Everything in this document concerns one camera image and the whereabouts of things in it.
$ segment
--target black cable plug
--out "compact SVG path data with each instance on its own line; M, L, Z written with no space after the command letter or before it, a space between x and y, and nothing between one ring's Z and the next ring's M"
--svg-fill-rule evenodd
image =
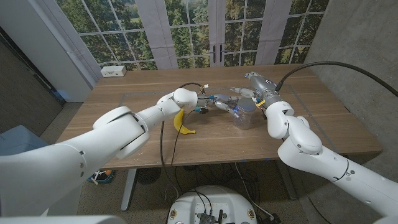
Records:
M273 220L269 220L270 224L280 224L282 223L282 221L280 220L280 218L278 217L278 215L276 213L273 213L272 216L274 217Z
M209 112L209 109L207 109L207 108L200 108L200 111L199 111L200 114L205 114L208 112Z

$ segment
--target window pane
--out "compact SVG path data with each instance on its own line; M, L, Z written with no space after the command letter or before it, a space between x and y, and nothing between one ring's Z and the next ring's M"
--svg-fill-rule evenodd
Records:
M196 68L207 68L210 67L210 56L207 57L196 57L195 58Z
M155 62L140 62L141 70L157 70Z
M116 63L106 63L104 65L100 65L99 67L102 69L105 66L112 66L112 65L118 66L118 64L116 64Z
M138 67L135 63L120 63L120 65L124 65L127 71L137 71Z
M78 33L98 31L81 0L56 0L56 2Z
M178 57L191 55L191 40L188 27L173 28L171 30L175 54Z
M107 0L85 0L101 31L120 30Z
M241 65L254 65L256 61L257 52L242 53Z
M193 68L192 58L177 58L178 68Z
M170 26L188 24L185 0L165 0Z
M292 55L292 47L287 49L279 49L276 55L275 64L289 63Z
M242 22L225 24L225 50L241 50Z
M86 35L80 37L91 52L97 63L114 61L112 53L107 48L105 41L100 35Z
M301 26L302 19L303 16L291 17L287 19L284 36L282 37L282 41L280 42L279 47L294 45Z
M191 24L208 22L207 0L189 0L188 10Z
M238 66L239 54L226 54L224 55L224 66Z
M153 59L145 31L130 32L126 34L127 40L137 60Z
M244 0L226 0L225 20L243 19Z
M304 63L309 49L309 47L296 47L293 54L292 63Z
M262 21L246 22L243 34L243 50L257 50Z
M135 0L112 0L112 5L124 30L144 28Z
M105 34L104 37L119 61L134 60L123 34Z
M310 12L323 12L328 6L329 0L312 0Z
M301 14L307 11L310 0L293 0L289 15Z
M266 0L248 0L246 8L246 18L263 18L266 8Z
M307 15L297 44L310 45L312 43L323 15Z
M209 52L209 26L191 27L194 55L204 55Z

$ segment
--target door handle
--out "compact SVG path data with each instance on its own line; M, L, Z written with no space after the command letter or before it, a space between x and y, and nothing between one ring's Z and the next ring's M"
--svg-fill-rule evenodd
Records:
M227 53L229 50L223 50L223 45L220 44L220 62L223 61L223 53Z
M220 44L220 62L223 61L223 45Z
M213 46L213 52L209 52L209 54L213 54L213 63L216 63L216 46Z

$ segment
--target window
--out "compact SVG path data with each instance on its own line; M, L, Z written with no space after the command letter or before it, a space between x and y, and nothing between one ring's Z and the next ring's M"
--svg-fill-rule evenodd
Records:
M100 67L157 69L135 0L56 0Z
M179 68L210 67L207 0L165 0Z
M226 0L224 66L254 65L266 0Z
M329 0L293 0L275 64L304 63Z

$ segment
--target white outlet box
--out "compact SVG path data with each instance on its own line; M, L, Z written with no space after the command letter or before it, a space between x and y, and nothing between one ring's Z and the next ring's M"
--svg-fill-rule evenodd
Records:
M102 76L104 77L123 77L126 74L124 66L105 66L101 69Z

